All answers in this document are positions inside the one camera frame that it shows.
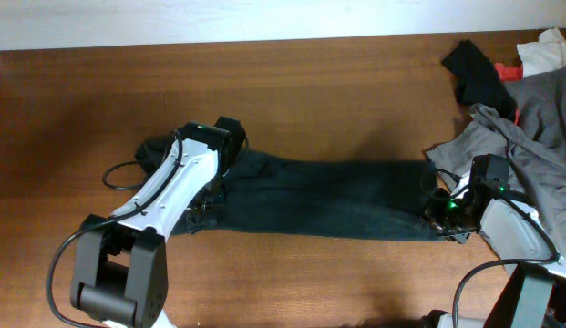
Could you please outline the black Nike t-shirt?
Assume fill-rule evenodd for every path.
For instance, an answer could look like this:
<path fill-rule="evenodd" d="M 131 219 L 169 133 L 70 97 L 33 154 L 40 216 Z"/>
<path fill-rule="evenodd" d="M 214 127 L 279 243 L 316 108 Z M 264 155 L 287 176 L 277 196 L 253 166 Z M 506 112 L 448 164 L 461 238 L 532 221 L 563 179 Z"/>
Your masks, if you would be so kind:
<path fill-rule="evenodd" d="M 431 163 L 317 162 L 235 147 L 218 206 L 183 214 L 172 232 L 228 230 L 381 241 L 438 241 L 421 220 Z"/>

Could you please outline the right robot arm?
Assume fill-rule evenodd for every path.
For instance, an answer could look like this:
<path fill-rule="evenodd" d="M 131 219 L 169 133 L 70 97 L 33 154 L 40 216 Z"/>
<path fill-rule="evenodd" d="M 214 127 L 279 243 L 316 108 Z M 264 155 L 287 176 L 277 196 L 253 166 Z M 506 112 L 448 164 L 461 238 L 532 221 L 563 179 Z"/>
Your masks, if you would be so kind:
<path fill-rule="evenodd" d="M 497 253 L 461 279 L 450 312 L 434 310 L 425 327 L 566 327 L 566 260 L 525 200 L 503 187 L 486 187 L 489 203 L 479 233 Z M 485 319 L 458 314 L 461 293 L 477 273 L 503 266 L 509 280 Z"/>

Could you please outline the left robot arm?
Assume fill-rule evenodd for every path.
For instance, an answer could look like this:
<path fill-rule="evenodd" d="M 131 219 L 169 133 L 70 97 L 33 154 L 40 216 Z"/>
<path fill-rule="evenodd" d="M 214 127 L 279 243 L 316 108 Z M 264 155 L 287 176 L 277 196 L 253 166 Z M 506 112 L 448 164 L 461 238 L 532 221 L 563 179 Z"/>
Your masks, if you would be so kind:
<path fill-rule="evenodd" d="M 170 327 L 166 243 L 223 176 L 246 140 L 237 120 L 179 128 L 152 176 L 107 219 L 88 216 L 77 238 L 71 305 L 109 327 Z"/>

